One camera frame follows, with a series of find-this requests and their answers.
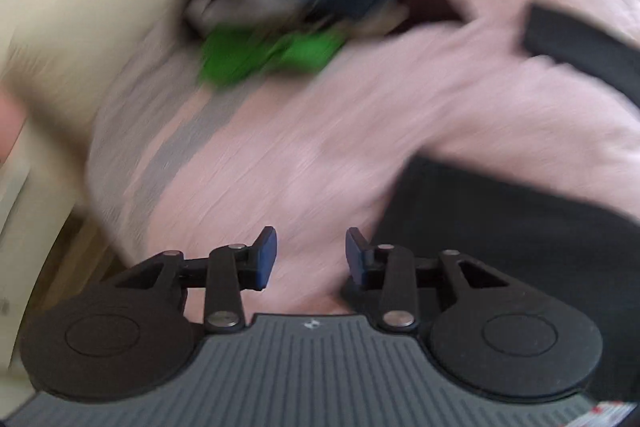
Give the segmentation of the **pink grey duvet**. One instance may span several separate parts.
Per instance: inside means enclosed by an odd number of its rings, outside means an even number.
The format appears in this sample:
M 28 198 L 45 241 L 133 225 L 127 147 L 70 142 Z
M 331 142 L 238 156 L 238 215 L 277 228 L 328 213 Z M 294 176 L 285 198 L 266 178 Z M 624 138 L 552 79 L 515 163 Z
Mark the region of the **pink grey duvet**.
M 280 235 L 250 311 L 333 313 L 344 234 L 381 216 L 416 152 L 639 213 L 639 112 L 601 80 L 518 48 L 532 0 L 454 0 L 468 22 L 345 46 L 319 75 L 195 83 L 168 22 L 145 38 L 96 117 L 87 180 L 124 257 L 193 257 Z M 639 0 L 542 0 L 639 40 Z

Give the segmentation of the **green garment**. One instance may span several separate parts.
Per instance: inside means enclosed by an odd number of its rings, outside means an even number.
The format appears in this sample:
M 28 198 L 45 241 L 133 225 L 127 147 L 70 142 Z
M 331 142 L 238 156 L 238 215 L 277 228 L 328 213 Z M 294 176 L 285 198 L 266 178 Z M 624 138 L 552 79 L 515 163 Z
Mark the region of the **green garment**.
M 217 26 L 201 46 L 200 78 L 229 88 L 262 72 L 317 74 L 345 43 L 333 31 L 265 34 L 257 28 Z

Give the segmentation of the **grey garment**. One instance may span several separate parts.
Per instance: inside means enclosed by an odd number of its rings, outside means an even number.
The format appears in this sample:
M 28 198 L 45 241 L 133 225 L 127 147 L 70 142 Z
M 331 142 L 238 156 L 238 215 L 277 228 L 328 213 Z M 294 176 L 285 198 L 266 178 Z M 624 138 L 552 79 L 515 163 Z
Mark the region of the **grey garment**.
M 409 10 L 395 2 L 352 20 L 305 0 L 172 0 L 170 16 L 186 38 L 203 40 L 220 25 L 253 27 L 262 32 L 334 30 L 349 38 L 376 38 L 398 28 Z

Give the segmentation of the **black garment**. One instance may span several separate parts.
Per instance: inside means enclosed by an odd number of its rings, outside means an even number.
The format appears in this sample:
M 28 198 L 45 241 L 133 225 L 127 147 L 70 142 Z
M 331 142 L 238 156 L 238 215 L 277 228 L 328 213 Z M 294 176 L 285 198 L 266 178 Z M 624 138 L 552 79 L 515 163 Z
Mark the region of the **black garment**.
M 639 396 L 639 228 L 600 207 L 416 155 L 373 235 L 420 258 L 454 249 L 585 313 L 603 339 L 588 387 Z

